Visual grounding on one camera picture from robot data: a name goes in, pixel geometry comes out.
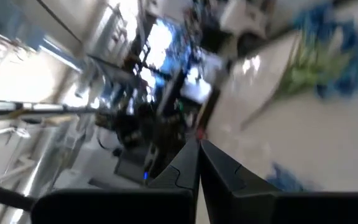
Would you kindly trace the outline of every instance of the blue cloth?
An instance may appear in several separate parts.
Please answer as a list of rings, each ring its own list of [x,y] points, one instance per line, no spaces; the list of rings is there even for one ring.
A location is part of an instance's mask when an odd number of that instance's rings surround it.
[[[301,12],[295,18],[295,27],[303,31],[307,47],[316,48],[317,43],[329,43],[336,29],[341,29],[341,51],[352,56],[337,80],[316,84],[315,90],[320,98],[328,98],[334,92],[344,97],[358,93],[358,33],[353,21],[337,22],[333,16],[332,3],[324,3]]]
[[[300,180],[283,166],[273,163],[274,174],[266,177],[266,181],[276,188],[285,192],[305,192],[308,191]]]

